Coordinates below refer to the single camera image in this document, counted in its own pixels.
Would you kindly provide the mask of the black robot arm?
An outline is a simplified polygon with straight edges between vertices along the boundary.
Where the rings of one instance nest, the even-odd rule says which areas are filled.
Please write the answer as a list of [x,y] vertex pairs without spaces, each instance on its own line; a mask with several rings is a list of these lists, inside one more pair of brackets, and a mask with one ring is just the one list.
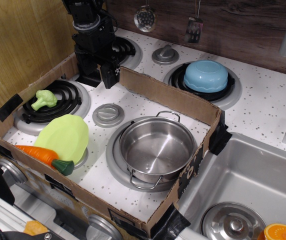
[[103,9],[103,0],[64,0],[72,16],[74,52],[83,79],[100,72],[105,87],[110,89],[120,80],[120,62],[113,43],[116,40],[113,16]]

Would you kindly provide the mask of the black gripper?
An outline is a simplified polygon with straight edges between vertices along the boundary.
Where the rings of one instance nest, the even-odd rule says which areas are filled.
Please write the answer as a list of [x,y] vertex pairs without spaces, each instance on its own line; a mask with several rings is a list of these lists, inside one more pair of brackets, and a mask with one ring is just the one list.
[[72,39],[81,75],[99,78],[101,73],[105,88],[110,89],[120,81],[120,62],[112,48],[116,39],[112,18],[96,15],[92,22],[74,20],[72,25],[77,31]]

